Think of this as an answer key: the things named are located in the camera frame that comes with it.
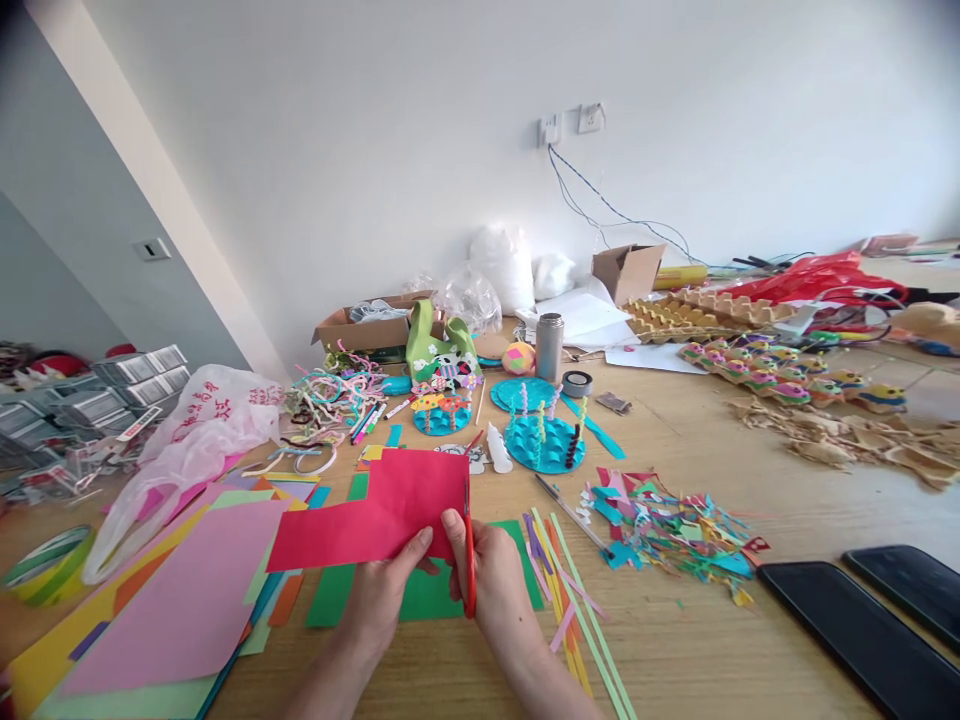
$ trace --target green bag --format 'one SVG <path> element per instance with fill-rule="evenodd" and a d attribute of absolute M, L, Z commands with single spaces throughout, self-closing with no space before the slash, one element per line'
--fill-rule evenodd
<path fill-rule="evenodd" d="M 477 350 L 467 324 L 461 318 L 447 322 L 444 342 L 430 334 L 433 326 L 433 303 L 417 300 L 410 318 L 407 340 L 407 364 L 416 383 L 429 383 L 434 390 L 465 387 L 472 390 L 482 374 Z"/>

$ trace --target white plastic bag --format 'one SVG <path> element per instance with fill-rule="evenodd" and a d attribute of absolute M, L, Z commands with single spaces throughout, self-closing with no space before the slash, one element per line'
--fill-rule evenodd
<path fill-rule="evenodd" d="M 470 264 L 493 285 L 504 315 L 533 309 L 533 266 L 521 228 L 481 230 L 470 243 Z"/>
<path fill-rule="evenodd" d="M 430 299 L 437 310 L 443 310 L 448 318 L 461 318 L 476 335 L 503 328 L 500 300 L 493 285 L 469 263 L 443 278 Z"/>
<path fill-rule="evenodd" d="M 537 302 L 573 290 L 576 263 L 562 253 L 550 253 L 533 263 L 533 294 Z"/>
<path fill-rule="evenodd" d="M 204 365 L 180 401 L 144 445 L 140 471 L 117 497 L 83 566 L 87 585 L 102 582 L 163 527 L 180 495 L 216 477 L 228 455 L 279 442 L 283 388 L 272 380 L 223 365 Z M 121 545 L 151 488 L 172 486 L 160 507 Z"/>

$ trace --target power outlet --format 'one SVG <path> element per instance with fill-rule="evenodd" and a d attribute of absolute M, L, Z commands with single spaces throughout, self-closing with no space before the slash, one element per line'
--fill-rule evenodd
<path fill-rule="evenodd" d="M 607 126 L 607 113 L 603 103 L 580 106 L 580 123 L 577 132 L 581 135 L 588 132 L 598 132 Z"/>
<path fill-rule="evenodd" d="M 544 115 L 540 118 L 539 146 L 559 145 L 561 137 L 561 128 L 563 115 L 554 113 L 553 115 Z"/>

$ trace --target hand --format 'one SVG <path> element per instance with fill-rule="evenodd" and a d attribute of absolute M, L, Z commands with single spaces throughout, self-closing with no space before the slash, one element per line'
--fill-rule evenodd
<path fill-rule="evenodd" d="M 456 510 L 444 510 L 443 527 L 455 559 L 450 597 L 456 602 L 467 591 L 467 528 Z M 477 625 L 495 654 L 533 652 L 543 645 L 523 578 L 517 545 L 506 530 L 472 522 L 477 571 Z"/>
<path fill-rule="evenodd" d="M 432 541 L 433 528 L 428 526 L 414 535 L 393 560 L 358 564 L 337 629 L 353 635 L 370 652 L 385 653 L 397 631 L 410 573 L 420 568 L 428 575 L 440 574 L 440 568 L 424 557 Z"/>

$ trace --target cardboard box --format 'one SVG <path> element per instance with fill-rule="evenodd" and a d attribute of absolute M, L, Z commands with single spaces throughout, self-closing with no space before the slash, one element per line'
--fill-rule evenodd
<path fill-rule="evenodd" d="M 379 299 L 384 300 L 391 307 L 412 310 L 413 306 L 417 304 L 417 300 L 429 297 L 429 292 L 419 292 L 372 298 L 368 302 Z M 324 348 L 328 345 L 336 348 L 339 340 L 343 343 L 345 350 L 376 350 L 407 344 L 407 338 L 410 335 L 409 318 L 374 320 L 373 322 L 357 324 L 350 321 L 351 307 L 353 306 L 340 308 L 317 325 L 313 331 L 311 345 L 320 342 L 323 343 Z M 438 315 L 433 322 L 431 334 L 438 339 L 442 339 L 445 324 L 443 315 Z"/>
<path fill-rule="evenodd" d="M 666 245 L 628 245 L 593 256 L 593 275 L 602 282 L 617 307 L 645 300 L 653 291 Z"/>

